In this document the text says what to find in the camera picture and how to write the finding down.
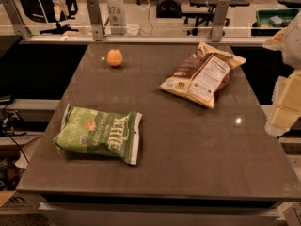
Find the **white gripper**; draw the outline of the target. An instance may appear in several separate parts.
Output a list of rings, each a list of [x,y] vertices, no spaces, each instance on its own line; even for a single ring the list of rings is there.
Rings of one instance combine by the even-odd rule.
[[[301,11],[287,28],[279,30],[262,45],[272,51],[282,50],[283,62],[301,69]],[[288,78],[280,76],[274,86],[271,110],[265,131],[273,137],[289,132],[301,117],[301,70],[294,70]]]

